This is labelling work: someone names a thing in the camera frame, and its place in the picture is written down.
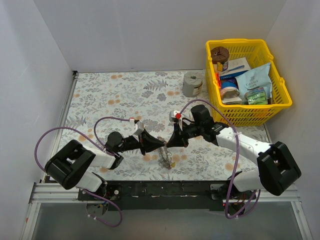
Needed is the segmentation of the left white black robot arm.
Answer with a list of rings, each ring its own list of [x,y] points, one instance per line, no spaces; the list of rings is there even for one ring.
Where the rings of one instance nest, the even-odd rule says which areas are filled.
[[[142,155],[165,146],[162,140],[151,136],[146,130],[138,131],[139,135],[123,137],[114,131],[108,135],[105,146],[114,152],[108,155],[99,149],[83,146],[77,140],[71,140],[58,151],[45,165],[44,170],[64,189],[73,187],[89,190],[95,200],[106,196],[106,187],[103,179],[89,172],[89,167],[114,170],[123,161],[120,153],[140,150]]]

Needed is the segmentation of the large silver keyring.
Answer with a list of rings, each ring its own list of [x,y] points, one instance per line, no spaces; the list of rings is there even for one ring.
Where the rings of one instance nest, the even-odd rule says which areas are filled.
[[[161,136],[158,136],[157,139],[160,140],[164,144],[164,146],[162,146],[158,149],[159,162],[163,168],[170,170],[170,169],[172,169],[171,164],[173,163],[172,153],[168,150],[167,142],[165,141],[164,138],[162,138]]]

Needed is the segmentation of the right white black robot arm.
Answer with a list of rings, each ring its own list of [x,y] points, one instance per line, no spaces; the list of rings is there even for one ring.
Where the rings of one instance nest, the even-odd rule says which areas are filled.
[[[209,143],[239,153],[257,166],[255,171],[241,171],[227,180],[226,192],[230,198],[237,199],[244,192],[255,190],[280,196],[301,177],[302,172],[284,143],[271,144],[235,133],[227,124],[215,122],[203,104],[194,106],[191,113],[193,120],[187,124],[178,111],[171,111],[173,133],[166,144],[168,148],[186,148],[190,139],[201,136]]]

